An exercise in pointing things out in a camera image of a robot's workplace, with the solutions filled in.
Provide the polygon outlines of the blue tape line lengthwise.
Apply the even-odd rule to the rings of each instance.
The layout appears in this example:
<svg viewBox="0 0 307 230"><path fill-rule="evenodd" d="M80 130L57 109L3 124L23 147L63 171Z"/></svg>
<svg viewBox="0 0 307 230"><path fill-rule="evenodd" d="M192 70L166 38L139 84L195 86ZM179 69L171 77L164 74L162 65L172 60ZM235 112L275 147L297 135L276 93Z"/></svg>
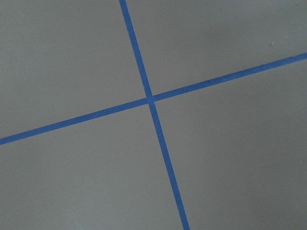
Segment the blue tape line lengthwise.
<svg viewBox="0 0 307 230"><path fill-rule="evenodd" d="M142 59L142 54L139 48L139 44L138 44L138 40L137 40L137 36L135 34L134 31L134 27L133 27L133 23L130 17L130 12L128 9L128 5L127 2L125 0L121 0L119 2L120 7L121 7L121 11L123 14L123 18L125 21L125 25L130 37L130 43L131 43L131 47L135 56L135 60L137 63L137 67L139 70L139 74L140 74L140 78L142 81L142 85L144 88L144 92L146 95L146 100L147 100L147 104L149 106L150 109L150 113L151 113L151 117L152 117L152 121L154 124L154 128L156 131L156 135L158 138L158 142L159 142L159 146L162 152L162 156L163 156L163 160L164 160L164 164L165 164L165 168L168 174L168 178L171 184L171 188L172 188L172 192L173 192L173 196L176 202L176 206L177 206L177 210L178 210L178 214L180 217L180 221L182 224L182 228L184 230L189 230L190 226L189 226L189 221L185 212L185 208L184 208L184 204L182 201L182 197L180 194L180 190L179 190L179 186L177 183L177 179L176 179L176 175L175 175L175 171L171 162L171 158L169 155L169 151L167 148L167 144L165 141L165 137L164 137L164 133L163 133L163 129L160 123L160 119L159 119L159 115L156 109L156 105L155 105L155 101L154 101L154 97L152 94L152 90L151 90L151 86L148 80L148 76L146 73L146 69L143 63L143 59Z"/></svg>

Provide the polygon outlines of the blue tape line crosswise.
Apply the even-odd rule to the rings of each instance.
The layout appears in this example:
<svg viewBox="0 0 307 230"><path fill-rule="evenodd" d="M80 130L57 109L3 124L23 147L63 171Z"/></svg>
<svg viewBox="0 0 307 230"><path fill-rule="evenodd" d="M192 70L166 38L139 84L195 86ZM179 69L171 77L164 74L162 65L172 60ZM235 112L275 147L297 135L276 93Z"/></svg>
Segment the blue tape line crosswise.
<svg viewBox="0 0 307 230"><path fill-rule="evenodd" d="M281 66L284 66L284 65L289 65L289 64L292 64L292 63L295 63L295 62L306 60L306 58L307 58L306 53L302 53L302 54L292 56L292 57L287 57L287 58L280 59L280 60L277 60L277 61L274 61L274 62L266 63L266 64L259 65L259 66L256 66L256 67L252 67L252 68L248 68L248 69L241 70L241 71L238 71L238 72L234 72L234 73L231 73L231 74L226 74L226 75L223 75L223 76L220 76L220 77L217 77L217 78L213 78L213 79L205 80L205 81L198 82L198 83L195 83L195 84L192 84L192 85L184 86L184 87L181 87L181 88L178 88L178 89L159 93L157 95L154 95L153 99L154 99L155 102L161 101L161 100L171 98L171 97L175 97L175 96L185 94L185 93L188 93L188 92L200 90L200 89L210 87L210 86L213 86L213 85L217 85L217 84L221 84L221 83L224 83L224 82L227 82L227 81L232 81L232 80L242 78L242 77L245 77L245 76L253 75L253 74L260 73L260 72L263 72L263 71L267 71L267 70L270 70L270 69L278 68L278 67L281 67ZM4 144L11 143L11 142L19 141L19 140L22 140L22 139L26 139L26 138L29 138L29 137L41 135L41 134L44 134L44 133L47 133L47 132L50 132L50 131L53 131L53 130L61 129L61 128L72 126L72 125L79 124L79 123L83 123L83 122L86 122L86 121L89 121L89 120L94 120L94 119L97 119L97 118L100 118L100 117L104 117L104 116L107 116L107 115L110 115L110 114L129 110L131 108L139 107L139 106L142 106L142 105L145 105L145 104L147 104L147 99L142 98L142 99L138 99L136 101L120 104L120 105L113 106L113 107L110 107L110 108L105 108L103 110L99 110L99 111L96 111L96 112L93 112L93 113L85 114L85 115L82 115L82 116L74 117L74 118L67 119L67 120L60 121L60 122L56 122L56 123L53 123L53 124L50 124L50 125L47 125L47 126L42 126L42 127L39 127L39 128L35 128L35 129L32 129L32 130L28 130L28 131L25 131L25 132L21 132L21 133L18 133L18 134L14 134L14 135L11 135L11 136L1 138L0 144L4 145Z"/></svg>

